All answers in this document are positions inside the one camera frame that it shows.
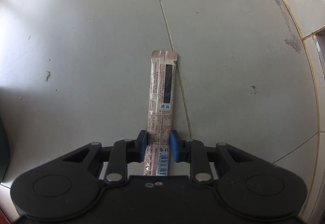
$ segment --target metal pin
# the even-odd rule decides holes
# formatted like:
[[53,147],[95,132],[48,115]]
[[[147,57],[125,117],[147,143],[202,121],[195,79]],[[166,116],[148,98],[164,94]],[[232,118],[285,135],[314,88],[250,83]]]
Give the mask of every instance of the metal pin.
[[118,182],[122,179],[122,176],[117,173],[111,173],[106,176],[106,180],[109,182]]
[[211,175],[207,173],[198,173],[195,175],[195,179],[199,182],[206,182],[211,179]]

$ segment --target metal screw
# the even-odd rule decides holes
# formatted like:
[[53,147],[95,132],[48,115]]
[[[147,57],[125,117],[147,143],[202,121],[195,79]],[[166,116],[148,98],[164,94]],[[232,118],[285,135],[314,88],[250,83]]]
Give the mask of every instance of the metal screw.
[[155,185],[154,185],[153,183],[146,183],[145,186],[148,187],[148,188],[152,188],[152,187],[154,187]]
[[198,173],[195,175],[195,179],[199,182],[206,182],[211,179],[211,175],[207,173]]
[[109,182],[118,182],[122,179],[122,176],[117,173],[111,173],[106,176],[106,180]]
[[155,185],[157,185],[157,186],[162,186],[164,183],[163,182],[161,182],[161,181],[156,181],[155,182]]

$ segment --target barcode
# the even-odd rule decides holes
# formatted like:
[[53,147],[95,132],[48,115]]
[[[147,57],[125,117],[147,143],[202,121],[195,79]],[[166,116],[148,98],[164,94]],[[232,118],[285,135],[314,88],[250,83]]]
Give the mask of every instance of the barcode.
[[168,152],[160,152],[156,175],[166,176],[168,167]]

